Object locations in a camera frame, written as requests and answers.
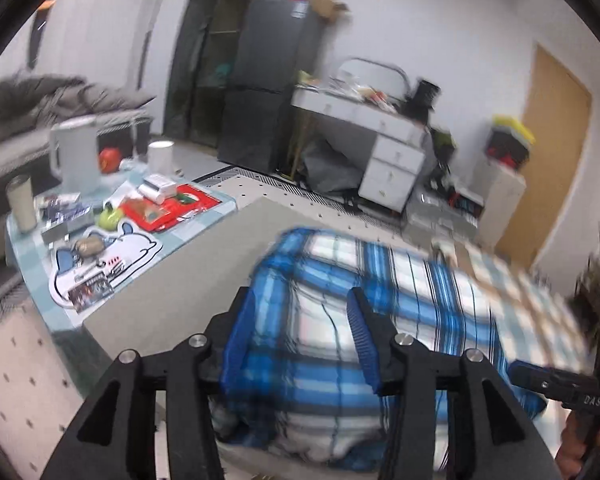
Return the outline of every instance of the wooden door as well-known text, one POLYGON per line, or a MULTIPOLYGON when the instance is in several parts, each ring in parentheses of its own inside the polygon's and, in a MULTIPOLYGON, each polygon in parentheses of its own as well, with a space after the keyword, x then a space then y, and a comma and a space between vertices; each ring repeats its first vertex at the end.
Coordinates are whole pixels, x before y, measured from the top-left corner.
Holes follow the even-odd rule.
POLYGON ((520 173, 526 191, 496 246, 529 268, 560 213, 578 167, 589 127, 591 94, 544 48, 536 49, 523 117, 536 136, 520 173))

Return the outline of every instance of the gray refrigerator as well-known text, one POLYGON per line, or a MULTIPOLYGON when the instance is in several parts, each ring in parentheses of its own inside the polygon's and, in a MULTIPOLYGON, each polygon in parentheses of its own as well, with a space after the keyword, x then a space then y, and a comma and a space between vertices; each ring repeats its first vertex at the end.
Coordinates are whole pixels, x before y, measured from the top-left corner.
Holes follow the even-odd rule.
POLYGON ((306 1, 252 0, 222 114, 218 159, 284 170, 298 71, 313 73, 326 26, 306 1))

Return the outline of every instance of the blue gripper pad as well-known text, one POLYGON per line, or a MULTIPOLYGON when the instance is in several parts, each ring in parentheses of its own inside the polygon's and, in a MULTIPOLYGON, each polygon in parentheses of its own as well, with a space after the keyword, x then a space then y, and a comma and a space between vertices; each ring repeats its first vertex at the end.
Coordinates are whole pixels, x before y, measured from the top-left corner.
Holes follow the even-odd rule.
POLYGON ((228 394, 240 377, 240 369, 247 355, 249 341, 256 323, 256 298, 250 289, 235 319, 229 339, 222 354, 220 386, 228 394))
POLYGON ((373 342, 371 331, 366 325, 365 318, 360 310, 358 298, 353 289, 347 293, 347 319, 349 319, 353 342, 356 345, 358 360, 360 361, 365 381, 373 388, 374 393, 377 394, 381 385, 378 349, 373 342))

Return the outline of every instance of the gray blanket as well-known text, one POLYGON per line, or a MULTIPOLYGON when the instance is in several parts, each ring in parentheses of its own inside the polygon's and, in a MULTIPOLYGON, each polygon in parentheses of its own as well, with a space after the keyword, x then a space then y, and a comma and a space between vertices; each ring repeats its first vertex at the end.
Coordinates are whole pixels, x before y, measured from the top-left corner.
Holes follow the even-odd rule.
POLYGON ((0 80, 0 142, 72 117, 133 110, 154 97, 80 76, 17 73, 0 80))

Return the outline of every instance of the red apple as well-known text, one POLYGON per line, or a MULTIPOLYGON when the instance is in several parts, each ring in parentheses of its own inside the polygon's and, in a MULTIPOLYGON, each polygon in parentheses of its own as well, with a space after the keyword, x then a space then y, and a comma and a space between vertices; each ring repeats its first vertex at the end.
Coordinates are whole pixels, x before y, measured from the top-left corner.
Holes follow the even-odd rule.
POLYGON ((100 171, 102 173, 115 173, 120 167, 122 156, 117 148, 104 148, 100 152, 98 161, 100 163, 100 171))

